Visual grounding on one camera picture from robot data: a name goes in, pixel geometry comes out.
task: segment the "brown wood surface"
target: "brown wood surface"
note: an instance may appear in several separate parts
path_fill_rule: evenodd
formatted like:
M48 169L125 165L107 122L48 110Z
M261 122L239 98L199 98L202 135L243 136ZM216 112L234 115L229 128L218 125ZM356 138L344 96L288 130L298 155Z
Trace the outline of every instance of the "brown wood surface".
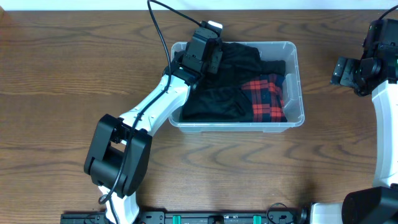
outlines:
M292 41L305 122L280 134L183 134L166 121L153 140L140 205L265 210L274 202L340 202L371 186L371 98L329 81L339 56L361 56L381 11L186 13L224 24L224 40ZM169 48L192 36L191 22L155 14ZM0 35L0 222L59 223L61 213L103 208L83 173L96 123L138 104L166 66L148 12L9 12Z

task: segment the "dark fabric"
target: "dark fabric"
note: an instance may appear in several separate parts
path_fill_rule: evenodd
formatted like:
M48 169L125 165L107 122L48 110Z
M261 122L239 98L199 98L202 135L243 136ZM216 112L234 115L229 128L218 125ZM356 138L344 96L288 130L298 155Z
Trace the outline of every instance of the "dark fabric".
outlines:
M241 86L262 74L285 75L284 61L261 61L257 48L223 43L216 75L207 74L189 96L181 112L183 122L248 122L253 119L251 99Z
M276 74L261 75L242 85L242 92L252 104L250 122L287 122L283 112L284 80L285 77Z

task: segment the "white plastic bin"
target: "white plastic bin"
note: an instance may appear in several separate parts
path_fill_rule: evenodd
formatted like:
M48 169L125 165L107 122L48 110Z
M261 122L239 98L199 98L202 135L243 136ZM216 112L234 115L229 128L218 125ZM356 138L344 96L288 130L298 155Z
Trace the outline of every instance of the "white plastic bin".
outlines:
M238 42L260 51L261 60L286 61L286 79L283 83L284 113L287 123L183 123L180 122L181 108L174 111L170 123L182 132L197 133L202 131L263 131L265 133L280 133L288 128L298 127L304 122L304 107L301 92L299 63L296 46L289 41L280 42ZM172 47L174 52L185 50L186 42L177 42Z

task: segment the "cable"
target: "cable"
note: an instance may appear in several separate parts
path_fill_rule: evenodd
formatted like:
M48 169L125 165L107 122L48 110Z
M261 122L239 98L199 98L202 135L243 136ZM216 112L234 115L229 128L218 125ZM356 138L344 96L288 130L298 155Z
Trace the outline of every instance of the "cable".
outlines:
M386 15L388 15L390 12L392 12L392 11L394 11L394 10L396 10L396 9L398 9L398 5L396 5L396 6L392 7L392 8L390 8L388 11L386 11L383 15L381 15L381 17L379 18L379 20L382 20Z
M276 206L276 205L282 205L282 206L284 206L285 208L287 208L287 206L286 206L285 204L280 203L280 202L274 203L274 204L272 204L272 205L268 208L266 215L267 215L267 219L268 219L272 224L276 224L276 223L275 223L274 221L272 221L272 220L269 218L268 213L269 213L269 210L272 209L272 208L273 208L274 206ZM292 214L292 216L293 216L293 221L290 222L290 223L287 223L287 224L293 224L293 223L294 223L294 220L295 220L295 215L294 215L292 212L290 212L290 214Z
M153 98L148 104L146 104L145 107L143 107L143 109L142 109L140 112L138 112L137 117L136 117L136 119L134 120L134 123L132 124L132 126L131 126L131 128L130 128L129 136L128 136L128 138L126 139L126 147L124 148L123 160L122 160L122 163L121 163L121 165L120 165L120 169L119 169L119 171L118 171L118 174L116 175L114 184L113 184L111 190L110 190L107 194L102 195L102 196L99 198L99 200L98 200L99 204L102 204L102 205L105 204L107 201L110 202L112 214L113 214L115 220L117 221L116 224L119 224L119 223L118 223L118 219L117 219L117 216L116 216L116 212L114 211L114 208L113 208L112 200L110 200L110 199L111 199L112 194L113 194L113 192L115 191L116 186L118 185L118 182L119 182L119 180L120 180L120 177L121 177L121 175L122 175L122 173L123 173L124 165L126 164L126 161L127 161L127 154L128 154L129 151L130 151L129 149L130 149L131 139L132 139L132 137L133 137L133 135L134 135L134 130L136 129L137 123L138 123L138 121L141 120L141 117L142 117L142 115L145 113L145 111L146 111L151 105L153 105L164 93L166 93L167 90L169 90L170 82L171 82L171 79L172 79L172 74L171 74L171 61L170 61L169 50L168 50L168 48L167 48L166 42L165 42L165 40L164 40L164 38L163 38L163 35L162 35L162 33L161 33L160 29L159 29L159 25L158 25L157 22L156 22L156 18L155 18L154 13L152 12L152 8L150 7L150 2L154 2L154 3L156 3L156 4L159 4L159 5L163 6L163 7L166 7L167 9L170 9L172 12L177 13L178 15L180 15L180 16L182 16L182 17L184 17L184 18L186 18L186 19L188 19L188 20L190 20L190 21L196 23L198 26L201 26L201 24L200 24L198 21L192 19L191 17L188 17L188 16L182 14L181 12L176 11L175 9L172 9L172 8L169 7L169 6L166 6L165 4L163 4L163 3L161 3L161 2L158 2L158 1L156 1L156 0L148 0L148 2L147 2L147 3L148 3L148 10L149 10L150 17L152 18L152 21L154 22L156 31L157 31L157 33L158 33L158 35L159 35L159 37L160 37L160 40L162 41L162 45L163 45L163 48L164 48L165 53L166 53L167 63L168 63L168 65L169 65L169 74L168 74L169 79L167 80L167 84L166 84L166 86L164 87L164 89L163 89L157 96L155 96L155 98Z

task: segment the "plaid fabric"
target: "plaid fabric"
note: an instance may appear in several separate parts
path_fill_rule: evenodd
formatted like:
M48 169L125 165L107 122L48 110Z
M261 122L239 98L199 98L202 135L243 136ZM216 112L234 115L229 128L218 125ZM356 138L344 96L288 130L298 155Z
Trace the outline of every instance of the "plaid fabric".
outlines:
M284 80L285 77L281 75L261 75L241 86L242 92L252 103L252 122L287 122L283 112Z

